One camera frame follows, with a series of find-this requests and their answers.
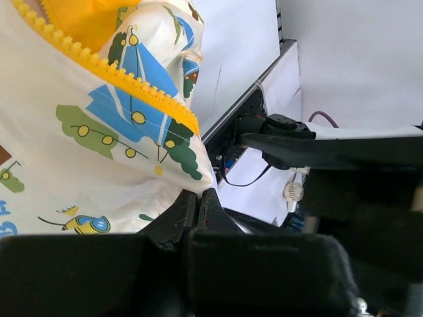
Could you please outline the yellow cream printed kids jacket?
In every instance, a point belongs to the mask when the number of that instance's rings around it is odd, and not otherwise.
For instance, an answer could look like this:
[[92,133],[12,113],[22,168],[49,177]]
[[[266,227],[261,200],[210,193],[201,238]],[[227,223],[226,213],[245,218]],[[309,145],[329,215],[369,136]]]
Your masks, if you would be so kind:
[[137,232],[211,188],[191,1],[1,2],[1,236]]

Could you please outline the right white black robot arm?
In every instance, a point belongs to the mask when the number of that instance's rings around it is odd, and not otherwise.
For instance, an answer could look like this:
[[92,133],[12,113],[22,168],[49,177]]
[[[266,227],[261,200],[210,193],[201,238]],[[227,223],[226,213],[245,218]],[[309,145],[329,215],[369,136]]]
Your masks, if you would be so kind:
[[238,144],[280,170],[307,168],[302,206],[349,256],[422,282],[422,128],[311,127],[282,115],[242,116]]

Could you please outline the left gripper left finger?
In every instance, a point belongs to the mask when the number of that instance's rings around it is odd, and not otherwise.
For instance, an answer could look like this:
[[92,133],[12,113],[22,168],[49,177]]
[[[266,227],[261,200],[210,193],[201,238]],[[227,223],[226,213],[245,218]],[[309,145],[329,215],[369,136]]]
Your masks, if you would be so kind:
[[183,191],[136,234],[1,241],[2,316],[187,316],[182,237],[197,206]]

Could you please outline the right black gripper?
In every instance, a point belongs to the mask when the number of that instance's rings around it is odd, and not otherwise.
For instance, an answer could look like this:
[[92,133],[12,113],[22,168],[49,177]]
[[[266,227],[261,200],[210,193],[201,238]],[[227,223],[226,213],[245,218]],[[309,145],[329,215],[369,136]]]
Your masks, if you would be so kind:
[[422,138],[296,139],[246,133],[240,144],[289,168],[309,167],[302,210],[319,219],[317,232],[348,253],[358,283],[422,282],[422,190],[419,172],[326,171],[365,168],[422,169]]

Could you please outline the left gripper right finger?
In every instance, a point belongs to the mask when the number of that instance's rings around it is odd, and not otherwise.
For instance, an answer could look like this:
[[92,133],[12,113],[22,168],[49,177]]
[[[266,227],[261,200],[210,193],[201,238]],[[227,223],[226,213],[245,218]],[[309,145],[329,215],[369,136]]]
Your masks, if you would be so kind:
[[247,234],[202,195],[190,235],[195,316],[355,316],[358,286],[348,255],[330,236]]

